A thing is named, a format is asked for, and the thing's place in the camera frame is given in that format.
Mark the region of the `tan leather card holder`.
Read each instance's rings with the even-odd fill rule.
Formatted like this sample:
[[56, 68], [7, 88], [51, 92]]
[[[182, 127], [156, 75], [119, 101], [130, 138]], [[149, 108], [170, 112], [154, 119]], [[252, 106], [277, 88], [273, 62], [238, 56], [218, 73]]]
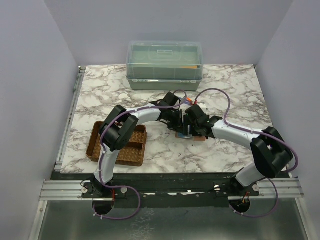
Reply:
[[206, 137], [205, 136], [192, 136], [192, 135], [183, 135], [182, 133], [176, 132], [175, 133], [175, 137], [177, 139], [183, 139], [183, 140], [192, 140], [192, 141], [196, 141], [196, 142], [204, 142], [206, 141]]

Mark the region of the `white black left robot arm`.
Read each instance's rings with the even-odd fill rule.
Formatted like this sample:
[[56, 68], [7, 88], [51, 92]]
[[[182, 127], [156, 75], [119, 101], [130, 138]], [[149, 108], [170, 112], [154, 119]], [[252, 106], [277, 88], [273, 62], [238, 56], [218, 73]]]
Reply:
[[98, 167], [94, 173], [97, 182], [93, 191], [101, 198], [107, 197], [111, 191], [109, 182], [114, 177], [114, 167], [120, 150], [132, 137], [136, 126], [148, 122], [157, 122], [164, 116], [177, 113], [180, 106], [187, 100], [179, 98], [173, 92], [168, 92], [164, 98], [152, 101], [144, 106], [125, 108], [117, 105], [112, 109], [100, 127], [100, 156]]

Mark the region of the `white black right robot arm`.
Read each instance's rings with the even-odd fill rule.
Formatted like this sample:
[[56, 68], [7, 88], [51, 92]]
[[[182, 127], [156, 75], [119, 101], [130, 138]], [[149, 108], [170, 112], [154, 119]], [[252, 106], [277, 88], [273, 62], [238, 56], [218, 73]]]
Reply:
[[185, 111], [183, 127], [185, 134], [227, 140], [251, 150], [253, 163], [238, 171], [230, 183], [230, 191], [236, 196], [247, 192], [248, 186], [254, 182], [275, 178], [293, 159], [293, 153], [284, 146], [281, 135], [274, 127], [262, 131], [239, 125], [231, 127], [223, 118], [205, 114], [198, 105]]

